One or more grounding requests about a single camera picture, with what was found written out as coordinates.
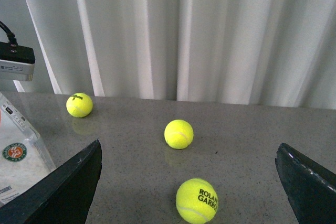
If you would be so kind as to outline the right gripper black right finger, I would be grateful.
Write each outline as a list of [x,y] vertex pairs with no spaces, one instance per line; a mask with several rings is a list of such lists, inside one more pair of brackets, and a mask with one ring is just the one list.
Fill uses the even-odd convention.
[[335,223],[335,174],[286,143],[275,166],[299,223]]

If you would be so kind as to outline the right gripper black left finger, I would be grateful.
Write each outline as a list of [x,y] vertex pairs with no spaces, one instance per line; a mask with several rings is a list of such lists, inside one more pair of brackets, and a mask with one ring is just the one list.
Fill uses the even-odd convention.
[[85,223],[102,171],[95,140],[1,207],[1,223]]

